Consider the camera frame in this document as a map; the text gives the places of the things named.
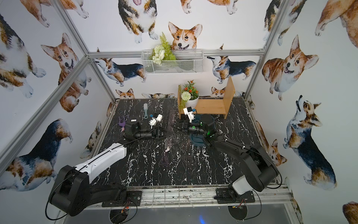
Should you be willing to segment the clear straight stencil ruler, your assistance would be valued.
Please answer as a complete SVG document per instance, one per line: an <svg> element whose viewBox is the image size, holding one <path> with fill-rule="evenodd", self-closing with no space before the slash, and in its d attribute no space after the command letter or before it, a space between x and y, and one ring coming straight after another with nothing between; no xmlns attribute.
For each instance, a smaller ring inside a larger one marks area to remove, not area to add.
<svg viewBox="0 0 358 224"><path fill-rule="evenodd" d="M174 134L173 125L177 122L177 111L170 111L168 116L167 131L169 135Z"/></svg>

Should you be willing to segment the teal plastic storage box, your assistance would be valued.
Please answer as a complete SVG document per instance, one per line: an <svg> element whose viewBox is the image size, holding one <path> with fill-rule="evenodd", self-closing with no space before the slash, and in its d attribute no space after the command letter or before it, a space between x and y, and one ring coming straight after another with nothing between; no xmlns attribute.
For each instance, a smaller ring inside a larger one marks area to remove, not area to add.
<svg viewBox="0 0 358 224"><path fill-rule="evenodd" d="M189 125L190 139L194 146L205 147L205 139L215 133L215 120L212 115L197 115Z"/></svg>

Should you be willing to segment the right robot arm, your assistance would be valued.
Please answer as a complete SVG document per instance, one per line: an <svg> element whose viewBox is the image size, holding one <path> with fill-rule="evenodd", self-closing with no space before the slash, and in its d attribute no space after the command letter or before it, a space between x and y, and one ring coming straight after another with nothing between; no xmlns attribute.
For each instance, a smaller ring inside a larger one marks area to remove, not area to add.
<svg viewBox="0 0 358 224"><path fill-rule="evenodd" d="M215 129L211 115L202 115L196 123L184 120L173 127L181 132L202 136L206 147L223 152L239 162L242 176L229 185L238 195L252 190L261 192L280 175L262 146L244 145L230 140Z"/></svg>

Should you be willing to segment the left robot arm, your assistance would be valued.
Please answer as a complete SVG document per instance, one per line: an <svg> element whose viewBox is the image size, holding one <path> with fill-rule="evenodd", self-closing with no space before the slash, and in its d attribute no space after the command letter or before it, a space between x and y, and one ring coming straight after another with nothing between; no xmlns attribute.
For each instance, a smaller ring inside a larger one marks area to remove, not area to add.
<svg viewBox="0 0 358 224"><path fill-rule="evenodd" d="M162 140L167 131L162 127L142 129L140 124L130 125L122 139L103 152L76 166L64 166L58 173L47 204L59 208L69 216L76 216L90 205L103 202L130 204L127 188L120 183L94 186L92 182L107 168L127 156L127 151L139 140Z"/></svg>

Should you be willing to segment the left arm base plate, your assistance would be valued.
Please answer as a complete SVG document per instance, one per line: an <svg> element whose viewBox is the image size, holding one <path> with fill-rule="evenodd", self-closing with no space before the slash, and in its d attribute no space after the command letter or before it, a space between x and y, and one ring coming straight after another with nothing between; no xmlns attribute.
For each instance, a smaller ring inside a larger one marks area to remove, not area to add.
<svg viewBox="0 0 358 224"><path fill-rule="evenodd" d="M142 199L142 191L130 190L126 193L122 192L115 201L107 201L102 203L102 207L124 207L126 206L140 206Z"/></svg>

